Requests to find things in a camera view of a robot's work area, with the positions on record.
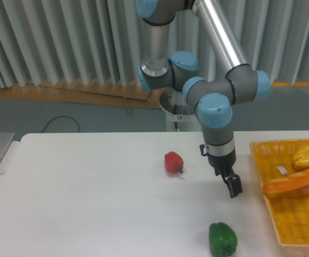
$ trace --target red bell pepper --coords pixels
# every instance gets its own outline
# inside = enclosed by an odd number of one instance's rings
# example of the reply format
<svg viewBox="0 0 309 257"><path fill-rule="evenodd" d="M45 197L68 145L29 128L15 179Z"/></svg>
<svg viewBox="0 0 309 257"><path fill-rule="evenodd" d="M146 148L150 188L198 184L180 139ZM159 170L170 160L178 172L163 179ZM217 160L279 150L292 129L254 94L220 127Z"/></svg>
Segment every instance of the red bell pepper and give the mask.
<svg viewBox="0 0 309 257"><path fill-rule="evenodd" d="M169 152L165 156L164 165L167 172L171 174L183 173L183 159L175 152Z"/></svg>

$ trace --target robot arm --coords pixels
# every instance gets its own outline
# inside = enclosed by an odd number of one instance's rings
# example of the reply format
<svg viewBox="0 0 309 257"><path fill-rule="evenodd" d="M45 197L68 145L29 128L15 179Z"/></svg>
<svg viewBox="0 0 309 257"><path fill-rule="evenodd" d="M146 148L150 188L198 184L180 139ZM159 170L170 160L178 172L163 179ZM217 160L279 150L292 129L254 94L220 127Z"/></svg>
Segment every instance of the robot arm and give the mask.
<svg viewBox="0 0 309 257"><path fill-rule="evenodd" d="M144 89L171 86L182 92L188 108L202 127L205 143L200 145L215 174L221 175L230 197L242 192L241 180L233 171L236 161L231 105L268 95L271 83L264 71L254 71L231 31L218 0L136 0L138 14L146 22L145 57L138 67ZM176 52L166 59L168 24L177 11L192 10L196 15L226 74L224 79L207 82L195 77L197 58Z"/></svg>

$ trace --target cardboard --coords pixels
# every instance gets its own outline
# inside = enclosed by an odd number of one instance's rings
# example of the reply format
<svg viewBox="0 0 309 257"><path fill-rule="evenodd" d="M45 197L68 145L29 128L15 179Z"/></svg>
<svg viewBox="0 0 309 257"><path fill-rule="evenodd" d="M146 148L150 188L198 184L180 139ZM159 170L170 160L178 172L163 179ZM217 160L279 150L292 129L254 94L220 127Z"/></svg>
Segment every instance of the cardboard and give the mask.
<svg viewBox="0 0 309 257"><path fill-rule="evenodd" d="M7 99L23 99L23 100L36 100L36 101L50 101L50 102L70 102L70 103L86 103L86 104L96 104L96 105L110 105L110 106L122 106L128 109L130 113L130 108L150 108L150 109L160 109L159 97L160 94L166 90L166 88L154 90L148 94L145 100L136 99L135 97L142 97L142 94L136 94L134 89L120 90L116 89L116 94L128 95L115 96L107 95L101 93L92 93L82 90L72 90L70 88L83 89L80 88L80 84L74 86L69 85L68 88L56 88L50 85L34 86L26 84L21 87L19 84L15 83L9 88L0 88L0 97ZM114 89L106 89L105 92L111 93Z"/></svg>
<svg viewBox="0 0 309 257"><path fill-rule="evenodd" d="M99 84L97 79L92 80L87 85L84 85L81 79L77 79L71 84L68 84L65 79L61 79L55 85L48 81L44 81L40 83L40 86L83 91L103 95L121 96L125 98L139 100L146 100L150 95L150 92L145 92L141 87L137 87L135 81L131 81L129 84L127 84L127 86L123 87L120 81L116 85L113 85L111 78L107 79L104 85Z"/></svg>

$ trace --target white table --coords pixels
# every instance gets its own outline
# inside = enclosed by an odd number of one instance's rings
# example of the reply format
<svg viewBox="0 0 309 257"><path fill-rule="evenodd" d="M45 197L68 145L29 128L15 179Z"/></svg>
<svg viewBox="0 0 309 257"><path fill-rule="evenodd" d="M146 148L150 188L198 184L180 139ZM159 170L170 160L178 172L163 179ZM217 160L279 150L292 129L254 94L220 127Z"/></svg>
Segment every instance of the white table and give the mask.
<svg viewBox="0 0 309 257"><path fill-rule="evenodd" d="M235 132L244 192L231 199L198 132L29 134L0 185L0 256L210 257L208 226L229 224L239 256L283 256L249 142L309 131ZM168 178L164 155L184 159Z"/></svg>

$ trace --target blue joint cap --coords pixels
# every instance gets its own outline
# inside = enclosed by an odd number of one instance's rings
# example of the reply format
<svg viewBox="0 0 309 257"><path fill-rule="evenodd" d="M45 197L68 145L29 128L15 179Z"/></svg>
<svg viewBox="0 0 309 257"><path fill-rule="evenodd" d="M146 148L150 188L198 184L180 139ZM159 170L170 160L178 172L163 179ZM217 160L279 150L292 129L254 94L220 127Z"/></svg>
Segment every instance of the blue joint cap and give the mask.
<svg viewBox="0 0 309 257"><path fill-rule="evenodd" d="M146 80L144 78L144 75L143 75L143 72L142 72L142 68L140 68L140 65L138 66L137 71L138 71L140 83L142 84L143 90L146 91L146 92L151 91L148 83L146 82Z"/></svg>
<svg viewBox="0 0 309 257"><path fill-rule="evenodd" d="M146 19L153 14L158 4L158 0L137 0L136 7L138 15Z"/></svg>
<svg viewBox="0 0 309 257"><path fill-rule="evenodd" d="M225 127L233 115L228 98L219 93L203 96L197 108L199 121L213 129Z"/></svg>
<svg viewBox="0 0 309 257"><path fill-rule="evenodd" d="M264 98L268 96L271 89L271 82L270 78L266 74L265 71L257 71L258 74L258 85L257 85L257 92L254 100Z"/></svg>
<svg viewBox="0 0 309 257"><path fill-rule="evenodd" d="M178 66L187 71L197 71L198 70L198 60L197 57L188 51L177 51L171 56L171 61Z"/></svg>
<svg viewBox="0 0 309 257"><path fill-rule="evenodd" d="M187 101L187 96L188 96L188 93L191 87L201 80L206 81L204 78L201 78L201 77L193 77L191 79L188 79L187 82L184 84L182 93L186 101Z"/></svg>

